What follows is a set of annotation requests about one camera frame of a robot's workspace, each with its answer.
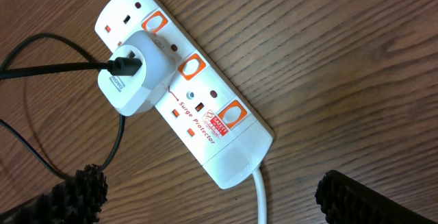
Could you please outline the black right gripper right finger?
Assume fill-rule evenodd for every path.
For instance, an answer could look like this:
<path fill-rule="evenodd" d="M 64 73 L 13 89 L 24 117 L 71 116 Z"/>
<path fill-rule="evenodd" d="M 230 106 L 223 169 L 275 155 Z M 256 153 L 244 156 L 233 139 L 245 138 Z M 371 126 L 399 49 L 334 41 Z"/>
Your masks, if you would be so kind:
<path fill-rule="evenodd" d="M 335 170 L 319 181 L 315 201 L 329 224 L 436 224 Z"/>

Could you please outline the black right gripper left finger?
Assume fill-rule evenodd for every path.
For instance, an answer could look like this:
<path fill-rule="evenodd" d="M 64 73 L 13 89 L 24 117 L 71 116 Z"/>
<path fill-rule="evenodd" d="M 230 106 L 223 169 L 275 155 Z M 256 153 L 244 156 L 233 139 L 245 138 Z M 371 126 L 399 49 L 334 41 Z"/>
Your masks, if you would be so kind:
<path fill-rule="evenodd" d="M 8 224 L 91 224 L 99 222 L 108 185 L 101 167 L 87 165 L 62 183 L 1 214 Z"/>

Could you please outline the white power strip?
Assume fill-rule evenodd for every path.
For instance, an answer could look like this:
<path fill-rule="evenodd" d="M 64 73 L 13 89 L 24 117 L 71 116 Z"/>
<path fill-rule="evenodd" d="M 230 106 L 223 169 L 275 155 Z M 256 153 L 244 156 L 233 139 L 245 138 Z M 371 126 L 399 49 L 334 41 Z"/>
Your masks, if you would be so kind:
<path fill-rule="evenodd" d="M 274 132 L 159 0 L 110 0 L 95 32 L 113 52 L 133 33 L 164 39 L 176 71 L 156 109 L 222 189 L 257 170 Z"/>

